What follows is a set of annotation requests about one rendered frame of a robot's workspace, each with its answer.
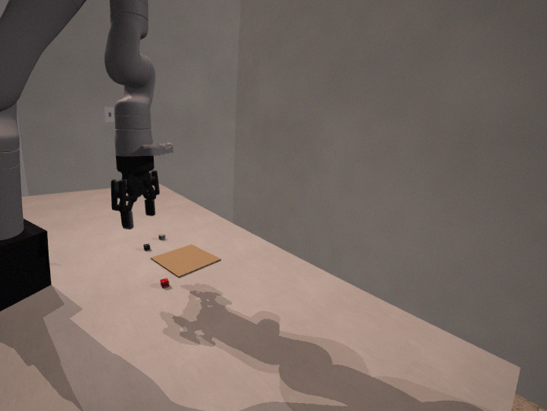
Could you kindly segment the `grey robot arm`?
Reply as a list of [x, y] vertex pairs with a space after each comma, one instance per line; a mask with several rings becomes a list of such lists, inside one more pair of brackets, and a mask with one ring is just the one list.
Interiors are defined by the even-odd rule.
[[[0, 17], [0, 240], [24, 230], [16, 102], [41, 54], [85, 1], [9, 0]], [[173, 152], [171, 143], [153, 144], [155, 70], [139, 54], [147, 33], [148, 0], [110, 0], [104, 63], [110, 78], [125, 86], [122, 100], [114, 105], [117, 156]]]

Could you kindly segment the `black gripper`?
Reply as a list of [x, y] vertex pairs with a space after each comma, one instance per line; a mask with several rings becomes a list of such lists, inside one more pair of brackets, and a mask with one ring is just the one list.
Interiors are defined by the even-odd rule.
[[[117, 170], [122, 173], [122, 178], [111, 181], [111, 207], [121, 213], [122, 227], [132, 229], [134, 226], [131, 210], [138, 196], [144, 195], [143, 197], [146, 198], [146, 215], [155, 215], [154, 200], [156, 195], [160, 194], [158, 172], [153, 170], [154, 156], [116, 155], [116, 163]], [[155, 190], [151, 184], [154, 185]], [[120, 198], [119, 205], [118, 198]]]

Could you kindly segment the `tan square mat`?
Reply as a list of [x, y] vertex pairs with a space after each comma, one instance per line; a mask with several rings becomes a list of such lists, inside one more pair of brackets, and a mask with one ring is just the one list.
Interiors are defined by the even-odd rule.
[[178, 278], [221, 261], [217, 256], [193, 245], [184, 246], [151, 259]]

